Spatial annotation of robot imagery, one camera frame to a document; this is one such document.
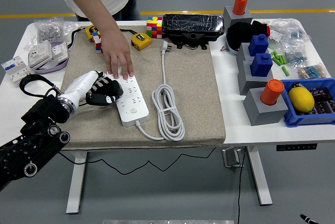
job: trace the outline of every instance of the gray pedestal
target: gray pedestal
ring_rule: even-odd
[[[243,68],[243,61],[253,61],[254,57],[250,56],[249,53],[249,43],[248,42],[243,42],[241,43],[239,53],[236,56],[236,61],[237,61],[237,68],[240,71],[240,68]]]
[[[227,32],[228,28],[239,21],[242,23],[249,23],[251,24],[252,15],[250,11],[245,8],[244,15],[235,15],[232,12],[233,6],[225,6],[224,11],[224,23],[225,23],[225,32]]]
[[[273,79],[271,70],[266,77],[252,76],[250,70],[251,64],[252,61],[243,61],[243,66],[239,69],[237,79],[239,83],[240,95],[245,96],[251,88],[265,87],[268,81]]]
[[[261,101],[263,91],[263,87],[252,88],[248,91],[243,101],[245,111],[252,126],[278,123],[288,111],[281,95],[277,99],[276,104],[271,106],[264,104]]]

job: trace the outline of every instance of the orange cylinder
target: orange cylinder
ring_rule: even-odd
[[[248,0],[235,0],[234,8],[232,12],[235,15],[244,15],[245,7],[247,6]]]
[[[268,81],[263,93],[261,94],[261,101],[266,105],[274,105],[284,88],[285,86],[282,81],[278,79],[271,79]]]

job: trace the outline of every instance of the beige fabric mat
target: beige fabric mat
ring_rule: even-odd
[[[146,31],[145,26],[121,28]],[[124,32],[124,35],[130,42],[132,34]],[[160,134],[151,93],[163,83],[161,45],[162,39],[153,39],[152,44],[142,51],[130,47],[135,77],[150,114],[150,120],[141,126],[155,137]],[[173,88],[177,109],[185,125],[182,141],[154,141],[145,137],[136,126],[122,126],[115,104],[108,107],[85,105],[60,125],[71,136],[65,150],[222,146],[226,131],[209,46],[207,50],[200,47],[190,50],[171,45],[171,52],[165,54],[166,82]],[[62,91],[74,79],[92,70],[106,72],[104,56],[95,52],[94,44],[88,41],[84,31],[77,32]]]

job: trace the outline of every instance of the robotic arm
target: robotic arm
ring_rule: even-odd
[[[52,88],[45,95],[27,92],[26,84],[36,80],[47,82]],[[63,124],[74,115],[80,102],[107,106],[123,94],[117,81],[97,71],[78,77],[64,93],[43,76],[34,74],[25,77],[20,88],[25,94],[42,99],[21,117],[25,122],[21,136],[0,147],[0,191],[10,181],[36,175],[70,141],[69,133],[57,123]],[[51,90],[56,96],[48,95]]]

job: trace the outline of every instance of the blue cube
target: blue cube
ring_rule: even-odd
[[[250,56],[254,57],[257,53],[265,53],[268,46],[269,42],[267,41],[266,35],[260,34],[259,36],[253,36],[248,47]]]
[[[268,53],[257,53],[250,66],[252,76],[266,77],[272,67],[271,55]]]

